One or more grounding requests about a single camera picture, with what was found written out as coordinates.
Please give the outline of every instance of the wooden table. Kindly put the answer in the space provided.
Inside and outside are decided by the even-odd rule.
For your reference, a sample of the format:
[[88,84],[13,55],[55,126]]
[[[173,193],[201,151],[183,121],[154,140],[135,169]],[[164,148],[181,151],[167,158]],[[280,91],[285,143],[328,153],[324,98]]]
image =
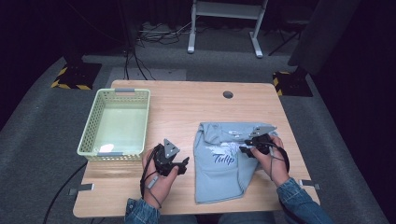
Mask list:
[[[256,171],[243,198],[222,203],[196,204],[193,142],[200,122],[264,122],[277,127],[290,158],[290,176],[310,179],[288,119],[271,84],[116,80],[112,88],[150,89],[146,149],[167,138],[180,148],[174,162],[190,157],[186,174],[177,177],[161,213],[203,214],[281,209],[276,186],[263,171]],[[223,96],[233,93],[232,99]],[[91,161],[81,184],[94,184],[80,191],[74,207],[76,217],[122,217],[128,198],[139,199],[141,161]],[[312,187],[304,187],[318,202]]]

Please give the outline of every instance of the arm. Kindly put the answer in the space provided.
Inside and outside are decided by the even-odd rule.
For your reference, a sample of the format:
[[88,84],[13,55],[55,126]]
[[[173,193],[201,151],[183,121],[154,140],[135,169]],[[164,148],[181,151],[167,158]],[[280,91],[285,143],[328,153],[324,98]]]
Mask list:
[[[280,138],[271,136],[274,144],[283,147]],[[274,157],[264,155],[256,148],[251,149],[253,155],[259,160],[265,173],[274,181],[277,194],[285,213],[304,221],[304,223],[332,223],[329,216],[315,203],[304,189],[290,178],[281,153],[273,147]]]
[[[158,223],[160,208],[169,194],[173,182],[177,177],[178,166],[175,166],[168,176],[161,176],[156,172],[154,161],[148,161],[149,150],[143,157],[143,168],[149,162],[145,181],[144,197],[138,201],[129,199],[126,205],[125,223]],[[148,186],[154,178],[158,178],[152,187]]]

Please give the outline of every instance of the hand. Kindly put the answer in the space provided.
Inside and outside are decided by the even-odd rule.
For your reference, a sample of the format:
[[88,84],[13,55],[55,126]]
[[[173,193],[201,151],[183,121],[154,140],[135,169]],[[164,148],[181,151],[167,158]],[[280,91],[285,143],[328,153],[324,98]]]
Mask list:
[[145,186],[148,186],[151,180],[154,179],[155,176],[158,176],[158,180],[151,189],[145,188],[145,195],[143,200],[145,200],[146,203],[150,204],[156,209],[159,209],[161,207],[161,204],[163,204],[163,201],[165,201],[166,197],[168,196],[172,184],[177,177],[178,166],[175,166],[168,176],[162,176],[158,174],[158,172],[156,172],[154,160],[148,161],[151,152],[152,149],[146,152],[142,160],[143,169],[145,169],[146,164],[149,162],[149,166],[145,178],[148,175],[152,174],[153,172],[155,173],[148,177]]
[[[272,135],[270,135],[270,137],[275,145],[283,147],[282,140],[279,137]],[[288,170],[286,169],[286,163],[283,161],[284,158],[282,154],[280,154],[280,152],[276,149],[276,147],[273,147],[274,157],[279,158],[280,160],[271,158],[270,153],[268,153],[268,155],[260,153],[260,151],[255,147],[250,151],[260,162],[265,173],[271,176],[272,180],[276,184],[276,187],[279,187],[290,178]]]

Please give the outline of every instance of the cable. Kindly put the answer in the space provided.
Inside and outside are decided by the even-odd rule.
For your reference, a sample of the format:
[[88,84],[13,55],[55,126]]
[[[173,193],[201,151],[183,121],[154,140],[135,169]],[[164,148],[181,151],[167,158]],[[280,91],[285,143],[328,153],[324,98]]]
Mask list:
[[53,197],[52,201],[50,202],[49,208],[47,209],[47,213],[46,213],[46,216],[44,217],[43,224],[47,223],[47,219],[48,219],[49,214],[50,214],[50,209],[52,208],[53,204],[55,203],[55,200],[58,198],[58,196],[61,193],[61,191],[64,189],[64,187],[67,185],[67,183],[69,183],[69,181],[78,173],[78,171],[80,171],[82,168],[84,168],[84,166],[87,165],[87,163],[88,162],[86,161],[72,175],[70,175],[69,178],[67,178],[66,182],[64,182],[62,187],[58,190],[58,192],[56,192],[55,196]]
[[101,35],[106,36],[107,38],[110,38],[110,39],[112,39],[112,40],[114,40],[116,42],[124,44],[124,42],[122,42],[122,41],[118,40],[117,38],[114,38],[114,37],[112,37],[110,35],[107,35],[104,32],[102,32],[101,30],[99,30],[98,28],[96,28],[81,13],[79,13],[78,10],[75,7],[73,7],[67,0],[64,0],[64,1],[66,2],[67,5],[69,5],[76,12],[76,14],[78,14],[85,22],[87,22],[87,24],[90,25],[92,29],[94,29],[95,31],[99,32]]
[[155,202],[157,202],[157,204],[160,206],[160,208],[163,208],[163,206],[161,205],[160,201],[158,201],[157,197],[154,196],[154,194],[151,192],[151,189],[147,188],[148,193],[151,195],[151,197],[155,200]]
[[157,79],[155,79],[155,78],[152,76],[151,72],[150,72],[149,69],[145,66],[145,64],[142,62],[142,60],[140,60],[140,59],[138,59],[138,58],[136,58],[136,59],[137,59],[139,62],[142,63],[143,67],[145,67],[146,70],[148,70],[148,73],[149,73],[150,77],[151,77],[153,80],[157,80]]
[[[276,149],[279,150],[279,152],[282,154],[282,156],[285,156],[285,155],[282,153],[282,151],[285,151],[285,149],[283,149],[283,147],[279,147],[279,146],[277,146],[276,144],[273,144],[273,143],[264,143],[264,144],[267,145],[267,146],[269,146],[269,147],[275,147]],[[279,161],[283,161],[283,162],[285,162],[285,163],[286,163],[286,161],[285,161],[285,158],[284,158],[284,160],[282,160],[282,159],[280,159],[280,158],[274,156],[274,152],[273,152],[273,150],[272,150],[271,148],[270,148],[270,152],[271,152],[270,179],[273,180],[273,179],[272,179],[272,165],[273,165],[273,160],[276,159],[276,160],[279,160]]]
[[128,74],[128,63],[129,60],[131,59],[129,56],[129,50],[125,51],[125,65],[124,65],[124,79],[126,78],[126,80],[129,80],[129,74]]
[[151,177],[151,176],[154,175],[155,173],[157,173],[157,171],[154,171],[154,172],[152,172],[151,174],[149,174],[148,176],[146,176],[145,182],[146,182],[147,179],[149,179],[149,177]]
[[196,33],[198,33],[198,34],[201,34],[201,33],[203,33],[205,30],[208,30],[208,29],[214,29],[213,27],[210,27],[210,26],[206,26],[204,29],[202,29],[201,31],[196,31]]
[[[99,221],[98,223],[96,223],[96,224],[101,224],[104,220],[105,220],[105,218],[102,217],[102,219],[100,219],[100,221]],[[93,218],[93,219],[91,220],[91,224],[93,224],[94,221],[95,221],[95,218]]]
[[148,78],[145,76],[145,73],[142,71],[142,68],[140,68],[139,61],[137,60],[137,57],[136,57],[136,50],[134,48],[132,48],[132,52],[134,54],[134,60],[136,61],[136,65],[139,68],[139,71],[142,73],[142,76],[145,78],[145,80],[148,80]]
[[145,197],[146,173],[148,172],[149,164],[151,163],[152,158],[158,152],[158,150],[159,150],[159,147],[155,147],[154,149],[152,149],[151,154],[149,154],[145,169],[143,170],[142,178],[140,179],[140,194],[142,195],[142,198]]
[[[189,26],[191,24],[191,22],[187,23],[186,25],[184,25],[183,27],[181,27],[180,29],[178,29],[177,31],[169,31],[169,32],[163,32],[163,34],[161,35],[150,35],[148,36],[149,33],[153,33],[153,30],[157,29],[158,27],[162,26],[162,24],[158,24],[157,26],[155,26],[154,28],[151,28],[147,31],[146,34],[142,35],[139,40],[143,40],[149,43],[160,43],[163,45],[170,45],[170,44],[175,44],[179,41],[179,36],[181,36],[182,34],[188,34],[188,33],[182,33],[183,31],[187,30],[187,26]],[[162,42],[162,40],[171,40],[171,39],[176,39],[176,41],[173,42],[169,42],[169,43],[164,43]]]
[[160,27],[162,25],[163,25],[162,23],[159,23],[154,28],[148,29],[147,34],[153,32],[155,29],[157,29],[158,27]]

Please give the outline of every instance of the person's right hand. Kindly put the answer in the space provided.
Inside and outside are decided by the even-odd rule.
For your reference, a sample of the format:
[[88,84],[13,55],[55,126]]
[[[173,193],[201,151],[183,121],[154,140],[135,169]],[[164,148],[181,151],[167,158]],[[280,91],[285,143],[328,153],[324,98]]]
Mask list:
[[[283,148],[282,140],[279,137],[273,135],[270,135],[270,137],[275,145]],[[279,158],[280,160],[271,158],[270,153],[268,153],[268,155],[260,153],[260,151],[255,147],[250,151],[260,162],[265,173],[272,178],[276,187],[279,187],[290,178],[288,170],[286,169],[286,163],[283,161],[284,158],[276,147],[273,147],[274,157]]]

